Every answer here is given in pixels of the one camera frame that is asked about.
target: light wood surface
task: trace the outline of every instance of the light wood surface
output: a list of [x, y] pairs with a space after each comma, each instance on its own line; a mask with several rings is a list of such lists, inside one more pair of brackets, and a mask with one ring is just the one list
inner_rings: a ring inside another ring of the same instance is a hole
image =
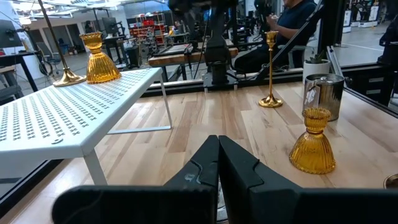
[[[288, 158], [305, 131], [302, 83], [274, 85], [284, 100], [276, 109], [258, 106], [267, 86], [237, 91], [169, 96], [174, 128], [152, 133], [106, 136], [96, 147], [109, 184], [162, 185], [176, 174], [210, 134], [224, 134], [261, 162], [302, 187], [382, 188], [398, 173], [398, 119], [343, 94], [340, 118], [325, 130], [336, 169], [313, 175], [294, 168]], [[115, 125], [116, 129], [167, 125], [161, 97], [142, 98]], [[51, 223], [57, 196], [76, 185], [92, 184], [83, 159], [64, 160], [24, 197], [0, 223]]]
[[[232, 41], [226, 39], [227, 45], [233, 45]], [[201, 49], [202, 43], [198, 43], [198, 48]], [[230, 48], [229, 52], [232, 58], [235, 58], [238, 55], [238, 49], [236, 47]], [[190, 56], [191, 63], [199, 62], [200, 52], [192, 53]], [[148, 60], [148, 64], [151, 67], [163, 67], [166, 65], [180, 65], [182, 63], [188, 63], [188, 56], [184, 54], [179, 55], [169, 55], [169, 56], [162, 56], [162, 57], [152, 57]], [[205, 61], [205, 54], [201, 56], [201, 61]]]
[[4, 72], [11, 72], [15, 70], [15, 65], [11, 65], [11, 66], [7, 66], [4, 68], [0, 68], [0, 74], [4, 73]]

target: metal can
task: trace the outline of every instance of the metal can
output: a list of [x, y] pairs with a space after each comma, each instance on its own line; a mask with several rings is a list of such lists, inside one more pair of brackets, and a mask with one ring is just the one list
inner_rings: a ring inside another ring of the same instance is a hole
[[341, 97], [343, 96], [344, 77], [335, 74], [309, 75], [305, 79], [303, 111], [309, 107], [328, 109], [329, 121], [338, 119]]

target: doorway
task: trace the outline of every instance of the doorway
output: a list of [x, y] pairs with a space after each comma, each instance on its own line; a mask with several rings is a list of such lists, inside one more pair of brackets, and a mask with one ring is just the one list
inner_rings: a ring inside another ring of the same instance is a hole
[[81, 38], [79, 37], [80, 32], [77, 24], [67, 25], [67, 29], [72, 39], [72, 44], [76, 47], [78, 53], [86, 52], [85, 46]]
[[[55, 26], [52, 27], [54, 30], [55, 38], [56, 41], [60, 44], [62, 54], [66, 54], [68, 52], [68, 47], [72, 46], [72, 43], [70, 42], [69, 35], [67, 32], [67, 27], [66, 26]], [[58, 52], [57, 46], [55, 45], [55, 42], [52, 38], [50, 29], [48, 27], [43, 28], [44, 34], [50, 44], [50, 48], [52, 52]]]

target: plant pot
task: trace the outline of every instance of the plant pot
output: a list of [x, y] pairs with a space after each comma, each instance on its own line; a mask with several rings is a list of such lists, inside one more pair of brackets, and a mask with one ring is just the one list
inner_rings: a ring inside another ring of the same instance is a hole
[[312, 64], [304, 62], [303, 71], [303, 84], [305, 84], [305, 78], [309, 75], [315, 74], [328, 74], [330, 71], [330, 61], [323, 59], [324, 63]]

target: white metal table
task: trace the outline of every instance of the white metal table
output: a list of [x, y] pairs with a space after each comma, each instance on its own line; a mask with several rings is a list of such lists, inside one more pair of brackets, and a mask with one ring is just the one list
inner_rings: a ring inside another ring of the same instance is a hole
[[[170, 126], [109, 131], [160, 80]], [[106, 185], [94, 147], [107, 134], [172, 128], [162, 70], [122, 72], [107, 83], [50, 86], [0, 106], [0, 156], [13, 160], [83, 157], [96, 185]]]

